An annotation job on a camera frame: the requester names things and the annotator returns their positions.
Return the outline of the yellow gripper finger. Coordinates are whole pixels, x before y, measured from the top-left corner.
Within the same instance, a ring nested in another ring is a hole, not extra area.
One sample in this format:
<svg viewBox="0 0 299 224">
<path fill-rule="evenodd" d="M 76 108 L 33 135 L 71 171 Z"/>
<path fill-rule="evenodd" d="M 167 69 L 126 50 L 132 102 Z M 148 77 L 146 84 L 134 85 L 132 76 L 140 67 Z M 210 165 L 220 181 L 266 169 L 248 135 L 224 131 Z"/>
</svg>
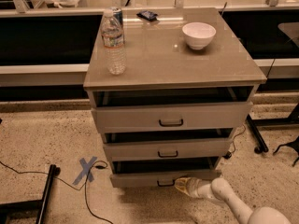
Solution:
<svg viewBox="0 0 299 224">
<path fill-rule="evenodd" d="M 175 181 L 175 188 L 188 196 L 197 196 L 199 184 L 200 180 L 195 177 L 181 177 Z"/>
</svg>

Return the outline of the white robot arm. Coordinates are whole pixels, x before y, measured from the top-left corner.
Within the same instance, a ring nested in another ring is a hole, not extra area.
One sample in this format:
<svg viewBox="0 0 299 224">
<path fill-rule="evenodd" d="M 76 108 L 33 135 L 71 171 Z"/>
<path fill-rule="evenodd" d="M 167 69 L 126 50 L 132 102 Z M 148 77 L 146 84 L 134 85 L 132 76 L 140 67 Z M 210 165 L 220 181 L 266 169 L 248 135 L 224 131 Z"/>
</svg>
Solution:
<svg viewBox="0 0 299 224">
<path fill-rule="evenodd" d="M 250 209 L 237 197 L 232 186 L 221 177 L 205 181 L 196 177 L 181 177 L 175 181 L 175 188 L 182 193 L 216 204 L 226 204 L 239 224 L 291 224 L 277 209 L 259 207 Z"/>
</svg>

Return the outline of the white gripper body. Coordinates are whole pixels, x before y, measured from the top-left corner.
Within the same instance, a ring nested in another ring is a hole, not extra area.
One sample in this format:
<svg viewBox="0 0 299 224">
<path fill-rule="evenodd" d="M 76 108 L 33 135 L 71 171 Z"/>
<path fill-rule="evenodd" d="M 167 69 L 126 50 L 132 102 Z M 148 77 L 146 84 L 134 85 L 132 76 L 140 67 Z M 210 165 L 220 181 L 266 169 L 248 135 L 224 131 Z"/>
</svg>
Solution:
<svg viewBox="0 0 299 224">
<path fill-rule="evenodd" d="M 212 191 L 211 183 L 208 181 L 204 181 L 204 180 L 199 181 L 195 189 L 195 194 L 197 198 L 207 199 L 211 202 L 217 201 Z"/>
</svg>

